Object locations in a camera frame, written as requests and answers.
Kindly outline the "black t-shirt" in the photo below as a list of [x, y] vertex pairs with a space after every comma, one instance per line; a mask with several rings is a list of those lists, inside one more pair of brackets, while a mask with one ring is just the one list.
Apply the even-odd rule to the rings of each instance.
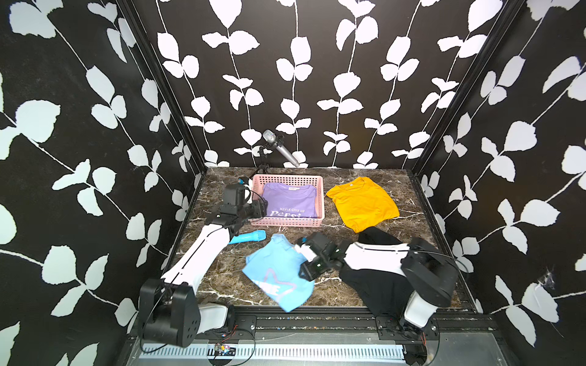
[[398, 320], [414, 291], [406, 277], [389, 271], [370, 268], [355, 270], [345, 265], [339, 276], [376, 317], [389, 316]]

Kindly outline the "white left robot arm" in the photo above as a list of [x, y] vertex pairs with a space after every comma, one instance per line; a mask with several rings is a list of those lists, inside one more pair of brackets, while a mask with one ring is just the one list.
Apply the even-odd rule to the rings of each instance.
[[220, 252], [251, 219], [266, 216], [263, 199], [251, 204], [223, 204], [208, 216], [197, 240], [160, 279], [147, 280], [140, 289], [138, 335], [144, 341], [189, 346], [198, 334], [221, 329], [227, 322], [225, 305], [198, 304], [198, 287]]

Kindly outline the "light blue t-shirt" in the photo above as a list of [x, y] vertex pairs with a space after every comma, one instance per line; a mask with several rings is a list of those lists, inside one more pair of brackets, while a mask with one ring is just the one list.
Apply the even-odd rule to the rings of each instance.
[[314, 282], [300, 277], [305, 257], [283, 234], [273, 234], [261, 249], [247, 256], [242, 272], [289, 313], [302, 306], [314, 291]]

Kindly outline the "purple t-shirt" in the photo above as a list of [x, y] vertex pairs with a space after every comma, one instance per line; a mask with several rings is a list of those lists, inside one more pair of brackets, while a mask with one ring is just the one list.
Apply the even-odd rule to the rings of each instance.
[[262, 197], [268, 202], [267, 217], [316, 218], [316, 187], [290, 186], [283, 183], [265, 184]]

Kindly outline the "yellow t-shirt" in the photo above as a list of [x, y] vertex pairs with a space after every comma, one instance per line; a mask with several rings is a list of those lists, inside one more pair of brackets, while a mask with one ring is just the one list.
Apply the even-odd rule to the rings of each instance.
[[397, 205], [386, 190], [368, 177], [336, 185], [326, 196], [334, 202], [344, 224], [355, 233], [400, 216]]

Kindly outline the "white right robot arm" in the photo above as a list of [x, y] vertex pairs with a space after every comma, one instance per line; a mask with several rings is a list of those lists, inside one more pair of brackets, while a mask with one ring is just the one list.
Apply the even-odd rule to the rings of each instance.
[[313, 281], [323, 273], [343, 268], [400, 276], [413, 288], [397, 317], [381, 316], [382, 335], [424, 341], [425, 327], [441, 307], [451, 305], [459, 277], [456, 259], [442, 254], [421, 238], [409, 243], [375, 245], [343, 241], [336, 244], [322, 233], [303, 237], [294, 245], [306, 261], [299, 277]]

